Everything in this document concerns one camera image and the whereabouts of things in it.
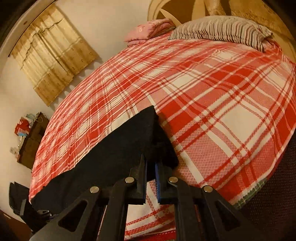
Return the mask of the black pants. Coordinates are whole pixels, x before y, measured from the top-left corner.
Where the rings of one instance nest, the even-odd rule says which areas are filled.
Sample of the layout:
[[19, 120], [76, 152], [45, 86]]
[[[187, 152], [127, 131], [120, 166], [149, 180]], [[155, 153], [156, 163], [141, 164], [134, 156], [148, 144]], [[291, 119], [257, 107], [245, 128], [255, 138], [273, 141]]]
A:
[[163, 163], [172, 169], [179, 160], [169, 137], [159, 124], [153, 106], [143, 109], [104, 137], [78, 164], [53, 178], [32, 199], [35, 210], [59, 214], [92, 186], [111, 187], [129, 175], [131, 168], [147, 162], [147, 180]]

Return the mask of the black folding chair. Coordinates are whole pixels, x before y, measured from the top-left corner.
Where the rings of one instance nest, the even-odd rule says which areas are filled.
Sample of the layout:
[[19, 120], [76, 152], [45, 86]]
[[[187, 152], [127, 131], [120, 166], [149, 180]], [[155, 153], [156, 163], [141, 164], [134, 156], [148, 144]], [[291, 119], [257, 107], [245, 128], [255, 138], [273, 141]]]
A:
[[9, 206], [13, 210], [13, 213], [20, 215], [20, 209], [22, 201], [28, 199], [29, 188], [19, 183], [10, 183], [9, 186]]

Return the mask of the brown wooden desk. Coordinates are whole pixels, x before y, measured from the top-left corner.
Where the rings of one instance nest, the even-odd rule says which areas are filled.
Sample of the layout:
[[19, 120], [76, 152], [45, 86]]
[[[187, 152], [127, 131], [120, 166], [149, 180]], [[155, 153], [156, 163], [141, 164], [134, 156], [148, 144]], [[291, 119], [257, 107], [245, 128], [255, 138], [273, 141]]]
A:
[[17, 162], [23, 166], [32, 169], [36, 153], [45, 134], [49, 119], [43, 114], [38, 113], [29, 134], [25, 137], [20, 148]]

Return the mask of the red gift bag on desk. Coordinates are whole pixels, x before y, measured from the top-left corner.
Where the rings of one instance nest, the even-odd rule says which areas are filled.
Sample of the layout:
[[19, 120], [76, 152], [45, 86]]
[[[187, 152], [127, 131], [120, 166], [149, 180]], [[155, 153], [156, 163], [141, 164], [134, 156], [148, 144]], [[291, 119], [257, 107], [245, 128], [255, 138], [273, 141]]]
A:
[[20, 119], [19, 123], [15, 127], [15, 134], [28, 134], [30, 132], [30, 123], [26, 119]]

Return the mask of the red plaid bed sheet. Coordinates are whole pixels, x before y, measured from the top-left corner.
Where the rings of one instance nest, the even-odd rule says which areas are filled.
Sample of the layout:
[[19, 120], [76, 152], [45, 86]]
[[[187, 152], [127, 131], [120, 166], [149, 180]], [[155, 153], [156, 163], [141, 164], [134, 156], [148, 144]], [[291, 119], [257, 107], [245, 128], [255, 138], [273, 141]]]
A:
[[295, 132], [295, 63], [276, 41], [169, 40], [127, 47], [53, 113], [36, 154], [30, 202], [104, 137], [153, 106], [188, 184], [241, 208], [276, 170]]

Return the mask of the beige window curtain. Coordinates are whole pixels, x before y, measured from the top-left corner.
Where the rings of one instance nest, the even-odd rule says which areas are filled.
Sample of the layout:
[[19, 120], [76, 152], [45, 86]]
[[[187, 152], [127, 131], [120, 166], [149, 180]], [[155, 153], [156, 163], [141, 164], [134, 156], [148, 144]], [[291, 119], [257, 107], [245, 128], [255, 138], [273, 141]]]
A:
[[46, 106], [98, 56], [54, 4], [29, 25], [11, 54]]

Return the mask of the pink folded blanket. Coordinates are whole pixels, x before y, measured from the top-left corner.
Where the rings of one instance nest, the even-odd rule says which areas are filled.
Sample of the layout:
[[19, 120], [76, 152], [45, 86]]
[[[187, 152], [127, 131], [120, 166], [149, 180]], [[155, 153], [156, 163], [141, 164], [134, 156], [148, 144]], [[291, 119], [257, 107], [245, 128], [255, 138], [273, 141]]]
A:
[[124, 42], [127, 43], [128, 46], [142, 44], [152, 38], [170, 32], [175, 28], [176, 25], [170, 19], [148, 21], [131, 30], [126, 35]]

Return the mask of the cream wooden headboard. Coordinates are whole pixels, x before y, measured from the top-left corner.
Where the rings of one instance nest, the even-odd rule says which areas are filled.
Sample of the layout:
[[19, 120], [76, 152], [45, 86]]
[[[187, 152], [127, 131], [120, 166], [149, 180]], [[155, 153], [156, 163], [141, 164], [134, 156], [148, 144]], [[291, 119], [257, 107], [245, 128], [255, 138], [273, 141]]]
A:
[[230, 16], [229, 1], [151, 1], [147, 19], [171, 19], [175, 25], [210, 15]]

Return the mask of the striped grey pillow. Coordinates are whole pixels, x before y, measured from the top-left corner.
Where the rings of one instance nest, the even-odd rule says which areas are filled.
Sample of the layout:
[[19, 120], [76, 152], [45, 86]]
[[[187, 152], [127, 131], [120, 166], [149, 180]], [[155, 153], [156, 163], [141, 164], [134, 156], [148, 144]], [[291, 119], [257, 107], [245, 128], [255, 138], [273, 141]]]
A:
[[273, 35], [267, 27], [237, 16], [205, 16], [174, 29], [169, 40], [207, 39], [247, 45], [260, 52], [262, 42]]

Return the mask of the beige side curtain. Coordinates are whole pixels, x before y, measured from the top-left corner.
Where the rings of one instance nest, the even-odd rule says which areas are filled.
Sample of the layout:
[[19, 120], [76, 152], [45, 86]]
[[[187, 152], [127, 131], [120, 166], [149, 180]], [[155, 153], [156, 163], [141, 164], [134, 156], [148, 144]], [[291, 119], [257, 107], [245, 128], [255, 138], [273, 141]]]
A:
[[283, 53], [295, 62], [295, 39], [280, 16], [263, 1], [204, 1], [209, 15], [238, 16], [269, 28]]

